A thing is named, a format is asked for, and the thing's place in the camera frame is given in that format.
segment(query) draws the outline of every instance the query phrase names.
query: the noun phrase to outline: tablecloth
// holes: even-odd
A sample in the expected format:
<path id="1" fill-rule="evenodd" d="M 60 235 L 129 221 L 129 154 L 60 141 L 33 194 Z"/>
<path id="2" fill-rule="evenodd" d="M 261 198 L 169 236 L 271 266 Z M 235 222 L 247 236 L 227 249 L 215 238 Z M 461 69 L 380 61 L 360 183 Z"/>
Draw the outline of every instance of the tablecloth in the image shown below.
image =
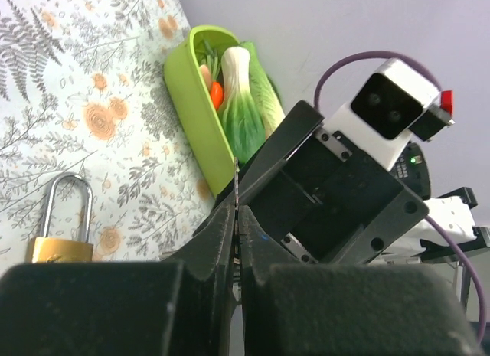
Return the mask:
<path id="1" fill-rule="evenodd" d="M 25 261 L 46 185 L 63 171 L 94 192 L 94 260 L 157 260 L 213 199 L 162 79 L 189 31 L 178 0 L 0 0 L 0 273 Z M 50 235 L 76 240 L 73 182 Z"/>

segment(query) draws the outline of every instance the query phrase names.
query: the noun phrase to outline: green basket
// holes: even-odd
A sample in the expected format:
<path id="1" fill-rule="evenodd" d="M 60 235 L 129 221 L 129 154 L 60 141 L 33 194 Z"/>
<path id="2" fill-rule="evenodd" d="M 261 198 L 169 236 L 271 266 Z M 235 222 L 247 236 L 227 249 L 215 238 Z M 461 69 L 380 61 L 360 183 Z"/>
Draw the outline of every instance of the green basket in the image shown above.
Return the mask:
<path id="1" fill-rule="evenodd" d="M 192 28 L 188 38 L 167 57 L 163 76 L 199 167 L 216 196 L 234 176 L 234 157 L 199 71 L 196 50 L 204 50 L 204 39 L 219 56 L 239 44 L 223 28 L 213 25 Z"/>

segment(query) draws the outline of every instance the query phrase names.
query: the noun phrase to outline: wire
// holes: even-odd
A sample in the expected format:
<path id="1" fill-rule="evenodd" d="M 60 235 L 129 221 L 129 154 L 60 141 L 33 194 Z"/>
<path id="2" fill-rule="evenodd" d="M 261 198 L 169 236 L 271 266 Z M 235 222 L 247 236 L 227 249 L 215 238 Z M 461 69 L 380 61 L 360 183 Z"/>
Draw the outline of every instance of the wire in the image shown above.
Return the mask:
<path id="1" fill-rule="evenodd" d="M 447 243 L 451 247 L 452 251 L 458 256 L 459 260 L 466 266 L 469 275 L 473 279 L 473 283 L 475 283 L 476 295 L 478 296 L 478 302 L 480 307 L 479 312 L 479 327 L 478 327 L 478 340 L 482 342 L 483 337 L 485 336 L 485 329 L 487 326 L 487 305 L 485 300 L 485 290 L 483 289 L 482 281 L 478 277 L 478 273 L 476 272 L 475 267 L 472 265 L 472 262 L 469 261 L 468 257 L 463 253 L 463 251 L 459 248 L 458 244 L 454 242 L 454 240 L 448 235 L 446 230 L 444 230 L 437 222 L 434 221 L 430 216 L 426 217 L 426 221 L 434 227 Z"/>
<path id="2" fill-rule="evenodd" d="M 398 52 L 393 52 L 393 51 L 366 51 L 366 52 L 360 52 L 358 54 L 354 54 L 351 56 L 348 56 L 337 63 L 333 64 L 330 69 L 325 71 L 325 73 L 322 75 L 320 78 L 319 82 L 316 85 L 315 88 L 315 98 L 314 98 L 314 107 L 317 111 L 320 111 L 320 93 L 322 91 L 323 85 L 327 81 L 327 79 L 337 70 L 340 68 L 344 67 L 345 65 L 349 65 L 351 63 L 354 63 L 355 61 L 359 60 L 369 60 L 369 59 L 391 59 L 391 58 L 397 58 L 402 61 L 404 61 L 409 67 L 412 67 L 415 71 L 419 72 L 422 74 L 425 78 L 430 80 L 434 85 L 441 90 L 442 87 L 440 83 L 437 81 L 437 79 L 430 73 L 430 71 L 425 68 L 421 63 L 418 61 L 414 60 L 411 57 L 408 57 L 407 55 L 400 54 Z"/>

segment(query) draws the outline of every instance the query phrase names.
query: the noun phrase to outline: padlock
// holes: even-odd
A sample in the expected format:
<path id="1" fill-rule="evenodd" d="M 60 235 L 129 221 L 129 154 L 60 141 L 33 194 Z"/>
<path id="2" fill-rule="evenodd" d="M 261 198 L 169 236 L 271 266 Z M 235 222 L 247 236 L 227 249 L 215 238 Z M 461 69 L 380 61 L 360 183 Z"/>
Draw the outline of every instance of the padlock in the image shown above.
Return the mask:
<path id="1" fill-rule="evenodd" d="M 72 241 L 48 237 L 51 212 L 54 206 L 56 187 L 61 180 L 73 178 L 83 186 L 85 209 L 81 224 L 82 241 Z M 41 219 L 40 236 L 31 240 L 28 246 L 27 261 L 32 263 L 90 262 L 93 245 L 89 241 L 90 215 L 92 214 L 93 192 L 89 183 L 78 174 L 64 172 L 53 178 L 47 186 L 46 204 Z"/>

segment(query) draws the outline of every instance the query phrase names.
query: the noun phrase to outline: metal shackle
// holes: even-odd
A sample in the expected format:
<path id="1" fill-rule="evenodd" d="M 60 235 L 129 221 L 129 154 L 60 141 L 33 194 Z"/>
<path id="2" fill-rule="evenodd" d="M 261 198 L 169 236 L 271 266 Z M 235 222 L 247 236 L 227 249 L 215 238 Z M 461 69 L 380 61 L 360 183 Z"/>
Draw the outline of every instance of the metal shackle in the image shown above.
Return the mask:
<path id="1" fill-rule="evenodd" d="M 90 217 L 92 215 L 92 206 L 93 206 L 93 192 L 90 184 L 85 180 L 82 176 L 75 174 L 73 172 L 63 172 L 57 176 L 55 176 L 47 186 L 46 193 L 46 205 L 44 207 L 43 217 L 41 219 L 41 230 L 40 236 L 47 237 L 49 231 L 49 225 L 51 222 L 51 213 L 53 211 L 54 206 L 54 197 L 56 195 L 56 188 L 61 180 L 64 179 L 74 179 L 77 183 L 80 183 L 83 186 L 85 198 L 84 201 L 84 210 L 83 210 L 83 221 L 81 226 L 81 232 L 83 234 L 82 242 L 89 242 L 89 225 L 90 225 Z"/>

